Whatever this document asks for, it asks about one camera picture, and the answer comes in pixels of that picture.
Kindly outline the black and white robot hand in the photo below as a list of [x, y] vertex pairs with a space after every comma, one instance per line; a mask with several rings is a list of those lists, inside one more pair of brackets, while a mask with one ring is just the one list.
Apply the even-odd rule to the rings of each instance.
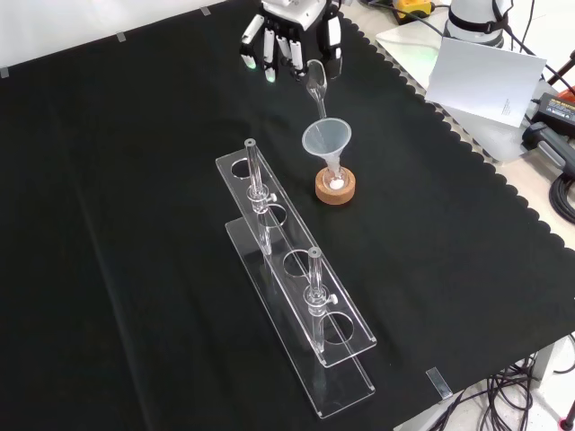
[[278, 64], [301, 79], [308, 73], [304, 36], [316, 31], [326, 76], [341, 74], [341, 20], [343, 1], [261, 1], [258, 12], [243, 32], [239, 53], [246, 67], [260, 68], [266, 80], [277, 79]]

